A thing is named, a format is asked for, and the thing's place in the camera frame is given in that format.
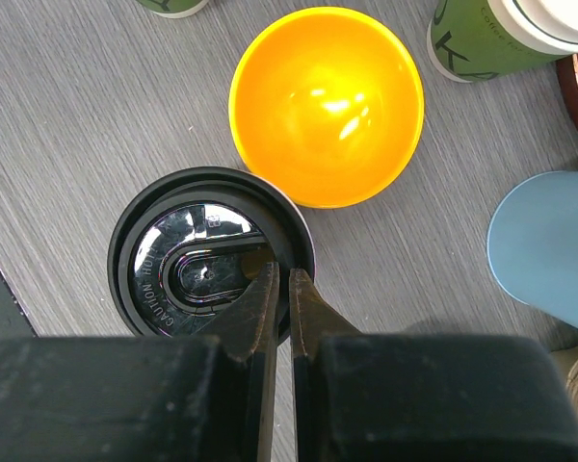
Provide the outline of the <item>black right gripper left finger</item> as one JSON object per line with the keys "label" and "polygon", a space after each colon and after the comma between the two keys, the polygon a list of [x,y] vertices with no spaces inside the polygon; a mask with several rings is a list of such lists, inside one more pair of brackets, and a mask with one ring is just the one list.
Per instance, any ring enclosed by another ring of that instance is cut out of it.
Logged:
{"label": "black right gripper left finger", "polygon": [[0,343],[0,461],[266,461],[279,269],[189,336]]}

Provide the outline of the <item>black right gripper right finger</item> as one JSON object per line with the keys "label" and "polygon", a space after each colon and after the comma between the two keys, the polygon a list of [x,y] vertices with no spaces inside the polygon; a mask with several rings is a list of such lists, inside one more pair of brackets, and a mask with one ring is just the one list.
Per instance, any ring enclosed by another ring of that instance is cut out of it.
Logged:
{"label": "black right gripper right finger", "polygon": [[292,271],[301,461],[578,461],[554,361],[523,337],[365,334]]}

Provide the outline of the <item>black plastic coffee lid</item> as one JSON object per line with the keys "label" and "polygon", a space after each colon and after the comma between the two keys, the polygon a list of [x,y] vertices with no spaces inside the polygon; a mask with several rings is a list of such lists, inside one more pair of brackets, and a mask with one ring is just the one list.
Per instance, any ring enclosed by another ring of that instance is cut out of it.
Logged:
{"label": "black plastic coffee lid", "polygon": [[107,272],[118,313],[136,335],[199,331],[268,262],[280,267],[278,338],[289,333],[292,269],[313,275],[306,220],[272,183],[228,167],[192,167],[143,189],[110,240]]}

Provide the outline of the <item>stack of green paper cups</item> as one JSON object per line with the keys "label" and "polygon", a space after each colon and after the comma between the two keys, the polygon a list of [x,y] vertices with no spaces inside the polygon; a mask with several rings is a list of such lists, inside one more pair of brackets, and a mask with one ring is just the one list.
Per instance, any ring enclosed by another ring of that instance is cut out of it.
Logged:
{"label": "stack of green paper cups", "polygon": [[440,1],[427,50],[446,78],[484,82],[578,54],[578,1]]}

